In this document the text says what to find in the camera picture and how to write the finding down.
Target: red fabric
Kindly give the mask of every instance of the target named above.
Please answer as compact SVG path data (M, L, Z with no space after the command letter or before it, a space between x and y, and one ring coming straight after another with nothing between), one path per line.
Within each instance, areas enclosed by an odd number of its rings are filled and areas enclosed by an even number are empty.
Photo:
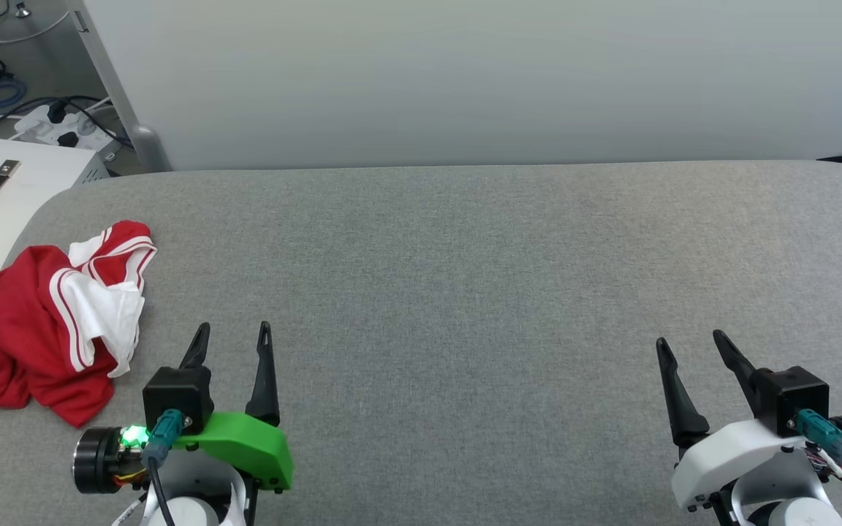
M145 224L123 221L107 232L94 258L103 256L96 275L110 286L126 279L129 254L107 254L124 248L133 237L149 236L150 230ZM51 278L57 272L80 272L91 261L74 268L57 247L33 246L11 267L1 270L0 407L19 409L34 397L71 425L81 427L110 402L113 381L107 373L116 365L114 358L97 340L93 365L79 373L74 370L70 353L77 352L76 342L71 340L67 317L61 316L56 305L60 302L59 289L51 287Z

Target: power strip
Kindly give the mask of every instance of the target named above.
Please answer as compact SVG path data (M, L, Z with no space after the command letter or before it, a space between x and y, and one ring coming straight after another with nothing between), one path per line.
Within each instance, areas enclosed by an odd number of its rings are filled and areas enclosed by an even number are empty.
M48 117L50 106L44 104L32 110L20 121L15 122L14 139L51 146L67 146L98 152L104 161L116 157L121 144L96 127L93 121L81 113L67 113L63 122L51 123Z

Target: red and white garment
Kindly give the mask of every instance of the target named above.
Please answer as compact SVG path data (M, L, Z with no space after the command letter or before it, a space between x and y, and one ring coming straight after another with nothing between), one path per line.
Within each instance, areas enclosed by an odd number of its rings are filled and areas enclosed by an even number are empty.
M67 254L33 246L0 272L0 407L30 397L80 427L129 370L154 257L145 224L121 221Z

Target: gray fabric tablecloth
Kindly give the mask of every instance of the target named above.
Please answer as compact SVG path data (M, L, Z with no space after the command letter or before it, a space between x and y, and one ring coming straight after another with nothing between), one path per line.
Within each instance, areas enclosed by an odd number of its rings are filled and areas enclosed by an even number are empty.
M261 320L297 472L258 524L715 524L670 489L655 339L714 429L749 417L711 339L802 365L842 413L842 166L692 162L195 172L54 197L16 250L121 219L158 254L133 370L91 425L213 325L243 410ZM0 410L0 524L108 524L77 494L79 430ZM842 487L828 487L842 510Z

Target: motor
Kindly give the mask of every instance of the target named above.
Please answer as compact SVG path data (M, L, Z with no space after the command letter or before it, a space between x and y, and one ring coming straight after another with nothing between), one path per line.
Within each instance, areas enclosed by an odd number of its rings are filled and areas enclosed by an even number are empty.
M664 338L656 348L680 462L671 486L682 509L713 509L721 526L842 526L822 483L842 483L842 416L828 419L830 387L802 367L756 369L721 330L723 364L753 419L710 433L678 376ZM761 505L746 516L746 506Z
M73 479L81 493L144 490L140 526L252 526L258 493L291 489L294 460L278 430L271 327L262 322L258 370L244 413L214 411L203 366L210 324L200 325L181 365L161 367L143 389L151 427L91 427L80 436Z

